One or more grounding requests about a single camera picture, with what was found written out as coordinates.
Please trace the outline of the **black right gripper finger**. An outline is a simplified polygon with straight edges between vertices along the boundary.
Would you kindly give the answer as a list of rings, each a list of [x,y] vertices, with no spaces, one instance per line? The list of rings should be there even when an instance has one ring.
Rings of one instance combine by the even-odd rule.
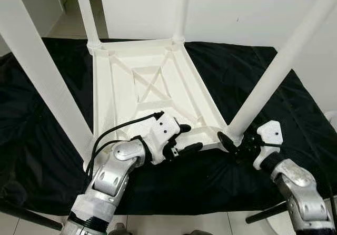
[[[221,145],[224,151],[230,154],[237,153],[237,146],[233,143],[233,141],[228,136],[226,136],[226,134],[224,134],[224,132],[217,132],[217,138],[221,142]]]

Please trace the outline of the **black cloth table cover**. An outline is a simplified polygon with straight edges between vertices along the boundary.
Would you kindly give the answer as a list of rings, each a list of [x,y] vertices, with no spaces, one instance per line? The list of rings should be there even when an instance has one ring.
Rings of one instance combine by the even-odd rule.
[[[222,117],[229,122],[276,55],[272,47],[187,42]],[[299,77],[290,72],[251,124],[282,128],[282,153],[310,170],[327,197],[337,183],[337,139]],[[83,160],[15,56],[0,53],[0,202],[65,216],[87,177]],[[220,149],[132,172],[118,215],[203,215],[262,210],[283,196],[262,171]]]

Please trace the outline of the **grey robot left leg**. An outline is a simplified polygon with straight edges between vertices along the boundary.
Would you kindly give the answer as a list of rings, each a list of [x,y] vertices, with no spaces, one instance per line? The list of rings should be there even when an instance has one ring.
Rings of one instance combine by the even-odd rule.
[[[107,233],[107,235],[132,235],[126,228],[124,223],[116,223],[113,230]]]

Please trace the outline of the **white plastic children table top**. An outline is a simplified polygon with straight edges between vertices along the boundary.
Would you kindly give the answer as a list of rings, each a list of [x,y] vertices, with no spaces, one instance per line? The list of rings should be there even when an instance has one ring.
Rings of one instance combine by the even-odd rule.
[[[217,133],[227,124],[187,51],[172,39],[103,42],[91,50],[94,135],[156,112],[192,129],[176,147],[202,143],[222,149]]]

